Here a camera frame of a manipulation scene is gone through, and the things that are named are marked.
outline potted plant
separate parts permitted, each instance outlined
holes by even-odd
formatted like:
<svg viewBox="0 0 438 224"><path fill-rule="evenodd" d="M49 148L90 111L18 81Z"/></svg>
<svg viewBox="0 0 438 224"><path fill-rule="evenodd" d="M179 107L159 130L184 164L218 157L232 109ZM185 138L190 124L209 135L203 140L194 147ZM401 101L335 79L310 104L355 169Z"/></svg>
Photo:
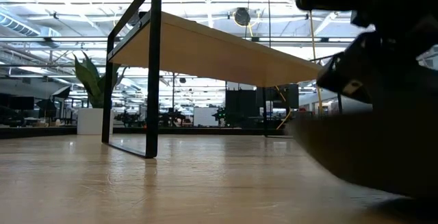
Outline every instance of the potted plant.
<svg viewBox="0 0 438 224"><path fill-rule="evenodd" d="M77 134L79 135L101 135L102 118L103 118L103 95L105 92L106 75L99 75L96 66L86 53L82 63L75 57L76 78L83 84L88 94L88 100L92 108L79 109L77 115ZM123 69L121 76L118 76L117 70L119 64L114 64L112 73L111 91L122 81L126 67ZM114 113L111 111L110 133L112 133Z"/></svg>

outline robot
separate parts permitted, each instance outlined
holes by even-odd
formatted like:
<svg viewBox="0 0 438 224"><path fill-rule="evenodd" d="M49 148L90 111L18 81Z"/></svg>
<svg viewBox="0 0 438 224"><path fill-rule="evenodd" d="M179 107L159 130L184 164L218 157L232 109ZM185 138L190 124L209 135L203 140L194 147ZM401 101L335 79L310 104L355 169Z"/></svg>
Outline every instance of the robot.
<svg viewBox="0 0 438 224"><path fill-rule="evenodd" d="M438 72L417 58L438 42L436 0L296 0L301 10L352 10L375 26L331 57L317 85L371 103L372 112L300 119L307 152L347 182L416 199L438 197Z"/></svg>

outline plant leaf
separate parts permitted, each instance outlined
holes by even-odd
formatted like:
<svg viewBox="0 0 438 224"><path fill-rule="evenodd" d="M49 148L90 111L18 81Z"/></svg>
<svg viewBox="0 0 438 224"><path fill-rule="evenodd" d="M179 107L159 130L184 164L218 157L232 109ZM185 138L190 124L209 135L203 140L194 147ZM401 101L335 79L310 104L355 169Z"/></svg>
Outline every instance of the plant leaf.
<svg viewBox="0 0 438 224"><path fill-rule="evenodd" d="M124 69L122 71L122 74L119 77L117 77L116 85L112 86L112 88L114 88L115 86L119 85L122 82L122 79L125 76L125 71L126 71L127 68L128 68L128 66L124 67Z"/></svg>
<svg viewBox="0 0 438 224"><path fill-rule="evenodd" d="M101 90L102 93L105 92L105 79L107 78L107 75L104 74L100 79L99 82L97 82L97 85L99 86L99 89ZM112 82L111 82L111 93L116 85L117 82L117 78L118 78L118 73L116 73L115 75L113 75L112 78Z"/></svg>
<svg viewBox="0 0 438 224"><path fill-rule="evenodd" d="M77 79L83 84L85 89L88 92L88 96L97 97L101 94L101 91L97 85L97 79L93 76L93 74L84 67L77 57L75 57L75 70Z"/></svg>
<svg viewBox="0 0 438 224"><path fill-rule="evenodd" d="M103 93L97 97L89 97L88 100L93 108L103 108Z"/></svg>
<svg viewBox="0 0 438 224"><path fill-rule="evenodd" d="M112 84L111 84L111 92L113 91L117 80L118 80L118 73L117 70L120 68L119 64L113 64L113 68L112 68ZM105 92L105 79L106 79L106 74L104 74L99 81L97 82L97 85L99 86L99 89L101 90L101 92Z"/></svg>
<svg viewBox="0 0 438 224"><path fill-rule="evenodd" d="M100 78L99 71L97 70L91 59L88 57L88 55L83 51L82 53L83 56L85 56L85 60L83 60L83 65L93 74L97 81Z"/></svg>

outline yellow cable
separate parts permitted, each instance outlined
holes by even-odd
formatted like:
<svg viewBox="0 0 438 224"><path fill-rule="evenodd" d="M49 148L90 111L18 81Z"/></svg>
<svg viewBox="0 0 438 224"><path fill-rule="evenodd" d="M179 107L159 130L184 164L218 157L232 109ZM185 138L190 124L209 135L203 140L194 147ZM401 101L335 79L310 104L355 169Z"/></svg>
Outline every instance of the yellow cable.
<svg viewBox="0 0 438 224"><path fill-rule="evenodd" d="M316 59L316 52L315 52L315 35L313 32L313 17L312 17L312 11L310 11L310 32L312 35L312 48L313 48L313 59ZM318 93L318 103L319 103L319 110L318 114L322 115L322 100L321 100L321 90L320 87L316 86L316 91Z"/></svg>
<svg viewBox="0 0 438 224"><path fill-rule="evenodd" d="M276 89L278 90L278 92L280 93L281 98L283 98L284 102L286 102L286 98L285 98L285 96L283 96L283 93L280 91L279 87L278 87L278 86L275 86L275 88L276 88ZM280 127L281 127L281 126L287 121L287 118L289 118L289 116L290 116L291 113L292 113L292 109L289 107L289 113L286 115L286 118L283 119L283 121L281 122L281 124L280 124L278 127L276 127L275 130L280 129Z"/></svg>
<svg viewBox="0 0 438 224"><path fill-rule="evenodd" d="M248 26L249 27L249 33L251 34L251 37L253 37L253 29L251 29L252 26Z"/></svg>

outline black metal table leg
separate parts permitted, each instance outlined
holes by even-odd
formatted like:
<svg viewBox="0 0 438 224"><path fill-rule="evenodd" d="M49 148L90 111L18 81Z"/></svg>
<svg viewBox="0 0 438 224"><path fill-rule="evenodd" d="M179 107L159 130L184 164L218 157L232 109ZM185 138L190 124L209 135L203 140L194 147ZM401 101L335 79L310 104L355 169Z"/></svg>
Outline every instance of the black metal table leg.
<svg viewBox="0 0 438 224"><path fill-rule="evenodd" d="M162 0L151 0L150 13L146 158L154 158L157 156L158 148L159 51L161 40Z"/></svg>
<svg viewBox="0 0 438 224"><path fill-rule="evenodd" d="M111 52L114 48L114 37L109 36L107 41L107 52ZM105 90L103 93L103 117L102 117L102 142L109 143L110 141L110 123L111 123L111 93L112 93L112 75L113 63L109 61L107 56L107 62L105 65Z"/></svg>
<svg viewBox="0 0 438 224"><path fill-rule="evenodd" d="M263 91L263 129L264 129L264 136L268 136L268 118L266 115L266 88L262 88Z"/></svg>

